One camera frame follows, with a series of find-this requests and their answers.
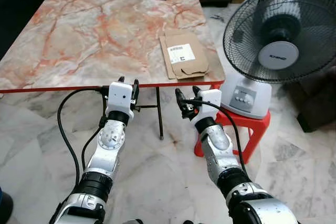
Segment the brown cardboard box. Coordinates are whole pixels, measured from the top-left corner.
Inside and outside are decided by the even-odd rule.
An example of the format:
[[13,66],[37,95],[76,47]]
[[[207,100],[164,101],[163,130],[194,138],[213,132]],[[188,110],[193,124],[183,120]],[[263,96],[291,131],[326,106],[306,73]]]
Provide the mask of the brown cardboard box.
[[187,30],[166,30],[159,35],[169,79],[205,76],[209,62],[197,35]]

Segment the black rubbish bin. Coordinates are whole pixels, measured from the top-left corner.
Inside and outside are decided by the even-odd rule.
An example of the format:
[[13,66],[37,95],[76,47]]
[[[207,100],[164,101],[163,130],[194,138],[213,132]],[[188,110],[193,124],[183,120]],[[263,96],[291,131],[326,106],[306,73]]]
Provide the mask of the black rubbish bin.
[[14,210],[14,200],[0,188],[0,224],[7,224]]

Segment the red plastic stool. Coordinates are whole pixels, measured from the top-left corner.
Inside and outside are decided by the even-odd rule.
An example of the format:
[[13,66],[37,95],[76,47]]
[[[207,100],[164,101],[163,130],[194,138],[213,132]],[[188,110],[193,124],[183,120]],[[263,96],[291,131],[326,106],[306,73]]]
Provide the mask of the red plastic stool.
[[[209,89],[218,89],[221,87],[221,83],[211,85]],[[261,141],[264,133],[266,132],[270,124],[270,111],[267,111],[266,116],[263,119],[252,119],[250,117],[241,116],[240,114],[235,114],[231,111],[227,111],[233,118],[234,123],[240,128],[247,128],[249,133],[249,140],[243,146],[243,164],[248,164],[250,157],[254,154],[254,151],[257,148],[257,145]],[[219,123],[223,126],[231,126],[231,122],[225,116],[224,113],[218,113],[215,118],[216,123]],[[198,140],[194,146],[194,154],[197,157],[204,157],[203,150],[201,148],[200,140]]]

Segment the black grey table fan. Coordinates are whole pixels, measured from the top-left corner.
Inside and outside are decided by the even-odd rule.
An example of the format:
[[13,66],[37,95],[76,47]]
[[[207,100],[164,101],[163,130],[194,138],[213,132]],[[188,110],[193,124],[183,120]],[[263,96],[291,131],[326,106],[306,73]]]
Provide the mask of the black grey table fan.
[[221,104],[242,116],[266,116],[274,83],[297,82],[336,57],[336,0],[245,0],[226,23],[223,50],[235,70]]

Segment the dark brown furniture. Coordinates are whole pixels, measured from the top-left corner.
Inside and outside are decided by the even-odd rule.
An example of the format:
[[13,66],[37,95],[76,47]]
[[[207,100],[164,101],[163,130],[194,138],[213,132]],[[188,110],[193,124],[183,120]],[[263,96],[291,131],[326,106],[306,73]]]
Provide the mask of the dark brown furniture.
[[304,132],[314,132],[335,121],[336,70],[334,67],[298,82],[286,83],[284,87],[298,109],[296,119]]

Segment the black metal table frame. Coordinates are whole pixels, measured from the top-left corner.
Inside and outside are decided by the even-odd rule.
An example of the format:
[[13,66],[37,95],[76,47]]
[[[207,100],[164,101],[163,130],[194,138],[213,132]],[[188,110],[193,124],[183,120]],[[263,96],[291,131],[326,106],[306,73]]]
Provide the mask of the black metal table frame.
[[139,105],[141,109],[156,109],[158,112],[158,123],[159,123],[159,140],[163,141],[165,138],[163,131],[163,118],[162,118],[162,110],[161,110],[161,92],[159,87],[154,87],[156,104],[152,105]]

